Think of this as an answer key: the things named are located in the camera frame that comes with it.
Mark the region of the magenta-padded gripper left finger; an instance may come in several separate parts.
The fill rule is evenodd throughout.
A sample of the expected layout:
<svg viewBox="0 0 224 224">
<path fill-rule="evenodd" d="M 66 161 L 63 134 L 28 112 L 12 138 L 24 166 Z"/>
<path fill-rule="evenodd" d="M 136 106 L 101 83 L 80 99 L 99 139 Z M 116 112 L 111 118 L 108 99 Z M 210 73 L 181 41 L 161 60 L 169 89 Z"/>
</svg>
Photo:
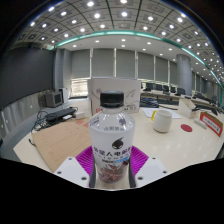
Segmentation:
<svg viewBox="0 0 224 224">
<path fill-rule="evenodd" d="M 54 174 L 78 186 L 94 188 L 96 168 L 92 147 L 86 148 L 76 157 L 67 157 Z"/>
</svg>

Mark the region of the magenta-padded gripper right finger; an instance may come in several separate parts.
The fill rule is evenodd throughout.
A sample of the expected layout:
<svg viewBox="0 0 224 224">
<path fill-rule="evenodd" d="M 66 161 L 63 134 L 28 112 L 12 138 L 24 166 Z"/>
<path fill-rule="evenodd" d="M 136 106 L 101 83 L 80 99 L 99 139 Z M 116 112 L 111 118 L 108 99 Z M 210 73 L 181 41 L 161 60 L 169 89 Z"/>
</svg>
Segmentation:
<svg viewBox="0 0 224 224">
<path fill-rule="evenodd" d="M 149 157 L 137 147 L 132 147 L 129 164 L 129 184 L 131 188 L 146 186 L 168 174 L 168 170 L 158 158 Z"/>
</svg>

